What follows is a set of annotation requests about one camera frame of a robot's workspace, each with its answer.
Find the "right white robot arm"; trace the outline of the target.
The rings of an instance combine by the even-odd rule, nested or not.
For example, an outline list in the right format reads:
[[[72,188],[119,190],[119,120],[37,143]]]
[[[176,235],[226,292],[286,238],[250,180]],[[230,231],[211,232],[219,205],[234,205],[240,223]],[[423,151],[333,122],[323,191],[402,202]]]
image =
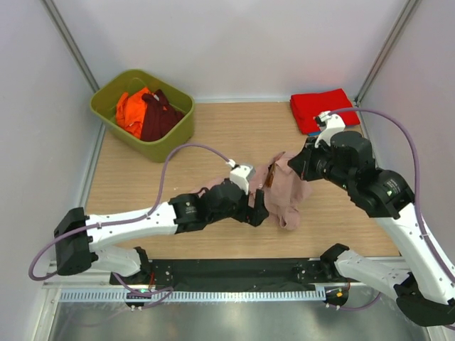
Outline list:
[[[302,180],[324,179],[345,190],[350,201],[387,232],[409,267],[392,269],[335,244],[321,255],[320,272],[326,280],[362,282],[393,299],[419,326],[454,324],[454,280],[425,242],[414,193],[401,175],[376,166],[369,140],[354,131],[338,132],[322,143],[309,137],[288,165]]]

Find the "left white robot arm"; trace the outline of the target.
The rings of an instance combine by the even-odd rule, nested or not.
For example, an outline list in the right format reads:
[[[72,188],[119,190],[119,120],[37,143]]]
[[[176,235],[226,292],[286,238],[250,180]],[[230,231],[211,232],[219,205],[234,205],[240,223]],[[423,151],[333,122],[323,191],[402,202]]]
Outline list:
[[[228,179],[210,189],[180,194],[152,211],[86,215],[83,208],[77,207],[54,231],[57,274],[73,276],[94,268],[142,284],[151,274],[146,252],[140,247],[119,248],[119,243],[196,232],[227,218],[257,227],[268,216],[263,190],[248,195]]]

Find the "pink t shirt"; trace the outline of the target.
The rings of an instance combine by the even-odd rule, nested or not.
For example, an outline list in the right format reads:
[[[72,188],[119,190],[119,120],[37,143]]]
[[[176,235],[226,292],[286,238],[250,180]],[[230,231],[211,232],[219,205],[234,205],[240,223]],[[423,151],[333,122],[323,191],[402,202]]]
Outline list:
[[[266,164],[255,168],[256,173],[250,180],[249,194],[262,189],[265,206],[271,219],[278,227],[295,230],[301,224],[299,205],[311,194],[310,185],[288,166],[288,161],[295,156],[291,152],[279,152]],[[211,188],[225,178],[215,178],[202,187]],[[198,195],[201,188],[191,192]]]

